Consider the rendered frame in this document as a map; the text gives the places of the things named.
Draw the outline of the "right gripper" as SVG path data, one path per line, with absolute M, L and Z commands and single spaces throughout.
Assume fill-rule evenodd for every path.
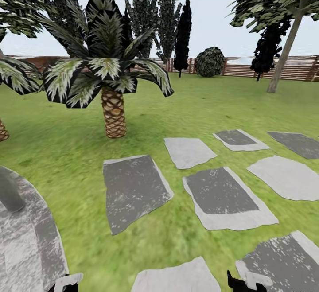
M 249 289 L 244 281 L 235 279 L 231 276 L 230 272 L 227 271 L 228 286 L 233 288 L 233 292 L 267 292 L 264 286 L 257 284 L 257 289 Z

